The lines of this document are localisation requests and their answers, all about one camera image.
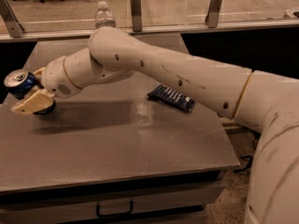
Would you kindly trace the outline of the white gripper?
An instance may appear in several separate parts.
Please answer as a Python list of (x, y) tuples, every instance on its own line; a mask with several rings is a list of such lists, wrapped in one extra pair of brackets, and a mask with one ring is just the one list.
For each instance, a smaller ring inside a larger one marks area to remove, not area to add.
[(60, 98), (69, 98), (81, 92), (68, 78), (62, 56), (46, 67), (34, 71), (33, 75), (45, 89), (33, 88), (27, 93), (13, 93), (18, 102), (11, 107), (11, 111), (19, 115), (30, 115), (50, 108), (54, 104), (55, 95)]

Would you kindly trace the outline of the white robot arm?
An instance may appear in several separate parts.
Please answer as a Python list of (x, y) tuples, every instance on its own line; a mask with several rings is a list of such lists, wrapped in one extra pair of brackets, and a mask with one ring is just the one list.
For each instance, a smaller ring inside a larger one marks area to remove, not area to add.
[(110, 26), (89, 46), (4, 84), (29, 115), (92, 84), (139, 72), (179, 91), (261, 137), (253, 158), (244, 224), (299, 224), (299, 81), (146, 44)]

